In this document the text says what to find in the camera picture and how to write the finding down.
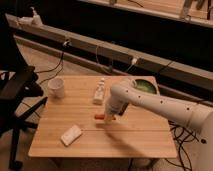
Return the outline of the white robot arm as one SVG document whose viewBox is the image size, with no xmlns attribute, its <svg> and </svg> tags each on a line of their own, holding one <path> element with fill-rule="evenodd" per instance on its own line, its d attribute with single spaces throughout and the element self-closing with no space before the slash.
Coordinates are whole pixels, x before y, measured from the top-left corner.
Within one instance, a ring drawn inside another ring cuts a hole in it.
<svg viewBox="0 0 213 171">
<path fill-rule="evenodd" d="M 115 115 L 122 115 L 132 104 L 190 128 L 201 136 L 195 170 L 213 171 L 213 107 L 143 92 L 136 85 L 134 79 L 126 78 L 111 86 L 110 97 L 105 104 L 105 122 L 111 122 Z"/>
</svg>

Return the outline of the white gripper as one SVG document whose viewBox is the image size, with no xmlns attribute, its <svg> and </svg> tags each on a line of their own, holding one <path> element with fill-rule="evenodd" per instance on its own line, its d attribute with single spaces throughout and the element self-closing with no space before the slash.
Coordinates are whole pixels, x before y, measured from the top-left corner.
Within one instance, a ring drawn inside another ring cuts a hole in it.
<svg viewBox="0 0 213 171">
<path fill-rule="evenodd" d="M 109 97 L 105 104 L 104 122 L 110 123 L 113 120 L 114 115 L 118 114 L 120 110 L 121 102 L 113 96 Z"/>
</svg>

